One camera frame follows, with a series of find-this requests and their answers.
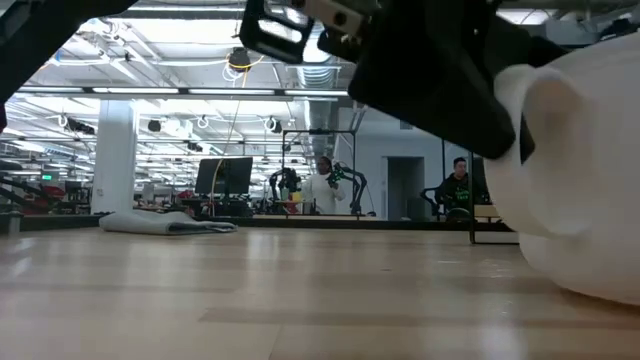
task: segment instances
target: black monitor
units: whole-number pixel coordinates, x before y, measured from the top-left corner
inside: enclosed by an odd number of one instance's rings
[[[213,175],[222,161],[216,178],[215,194],[248,194],[251,185],[253,158],[205,159],[200,161],[196,193],[209,194],[213,185]]]
[[[78,189],[82,189],[82,183],[80,181],[65,181],[64,187],[66,192],[72,192]]]

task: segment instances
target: person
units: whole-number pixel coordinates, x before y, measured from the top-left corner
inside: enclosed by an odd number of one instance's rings
[[[482,189],[473,182],[474,203],[480,203]],[[453,173],[436,190],[436,201],[444,204],[446,210],[463,208],[469,210],[469,174],[467,160],[459,157],[453,160]]]
[[[336,201],[342,201],[345,193],[339,182],[329,185],[328,179],[331,176],[331,160],[322,156],[318,159],[318,173],[311,175],[302,184],[302,194],[305,201],[314,201],[316,211],[320,214],[336,214]]]

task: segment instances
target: door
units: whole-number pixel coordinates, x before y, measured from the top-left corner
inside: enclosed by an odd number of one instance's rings
[[[424,188],[423,157],[389,157],[387,159],[387,219],[402,221],[423,215],[415,214],[415,205]]]

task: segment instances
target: wooden floor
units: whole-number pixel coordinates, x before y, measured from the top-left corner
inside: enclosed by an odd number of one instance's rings
[[[640,359],[640,310],[561,291],[518,247],[466,236],[3,239],[0,359]]]

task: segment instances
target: ductwork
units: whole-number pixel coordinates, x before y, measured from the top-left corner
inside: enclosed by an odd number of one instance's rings
[[[316,46],[318,38],[324,28],[316,24],[305,49],[306,62],[331,63],[333,57],[322,52]],[[336,82],[338,72],[335,68],[299,67],[297,68],[300,85],[306,89],[330,89]],[[338,106],[329,101],[306,101],[305,122],[309,129],[335,129],[338,125]],[[335,136],[310,136],[309,141],[314,156],[322,156],[333,153]]]

